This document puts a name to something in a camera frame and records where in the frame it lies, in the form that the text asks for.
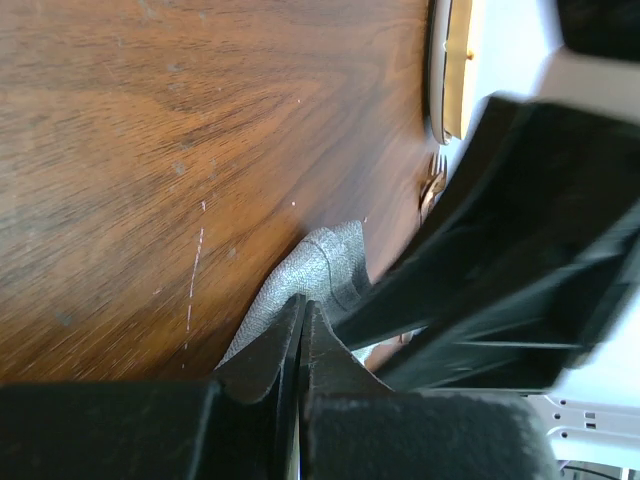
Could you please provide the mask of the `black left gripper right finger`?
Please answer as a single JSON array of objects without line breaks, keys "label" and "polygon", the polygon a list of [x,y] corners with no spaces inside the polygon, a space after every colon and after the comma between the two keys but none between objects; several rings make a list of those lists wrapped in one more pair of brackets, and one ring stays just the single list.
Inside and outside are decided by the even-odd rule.
[{"label": "black left gripper right finger", "polygon": [[308,302],[302,330],[305,479],[557,479],[542,422],[501,392],[391,390]]}]

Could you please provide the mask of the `grey cloth napkin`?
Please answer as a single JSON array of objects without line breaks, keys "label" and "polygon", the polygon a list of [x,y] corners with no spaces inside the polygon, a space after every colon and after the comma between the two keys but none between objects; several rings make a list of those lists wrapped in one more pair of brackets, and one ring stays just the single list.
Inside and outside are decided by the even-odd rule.
[{"label": "grey cloth napkin", "polygon": [[318,303],[327,323],[336,328],[371,288],[360,221],[311,231],[266,278],[217,366],[263,334],[290,298],[302,295]]}]

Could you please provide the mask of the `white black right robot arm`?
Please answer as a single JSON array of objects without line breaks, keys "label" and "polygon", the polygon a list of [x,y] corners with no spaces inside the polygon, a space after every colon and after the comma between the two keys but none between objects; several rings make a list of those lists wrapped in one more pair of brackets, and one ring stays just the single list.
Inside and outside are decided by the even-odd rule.
[{"label": "white black right robot arm", "polygon": [[639,5],[560,1],[573,72],[556,100],[491,96],[448,186],[336,330],[412,332],[396,391],[534,394],[604,340],[639,288]]}]

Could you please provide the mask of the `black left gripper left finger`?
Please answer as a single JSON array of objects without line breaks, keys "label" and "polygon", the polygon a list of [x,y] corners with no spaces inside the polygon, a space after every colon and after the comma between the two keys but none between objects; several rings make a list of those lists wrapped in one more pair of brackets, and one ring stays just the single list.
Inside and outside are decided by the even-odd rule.
[{"label": "black left gripper left finger", "polygon": [[211,375],[1,389],[5,479],[284,479],[303,296]]}]

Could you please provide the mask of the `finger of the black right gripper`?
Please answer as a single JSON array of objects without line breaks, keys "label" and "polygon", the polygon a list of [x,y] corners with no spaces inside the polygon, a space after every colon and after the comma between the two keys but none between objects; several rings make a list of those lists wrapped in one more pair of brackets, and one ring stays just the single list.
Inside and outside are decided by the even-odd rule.
[{"label": "finger of the black right gripper", "polygon": [[548,390],[639,290],[639,127],[490,98],[393,267],[336,330],[357,349],[412,332],[389,387]]}]

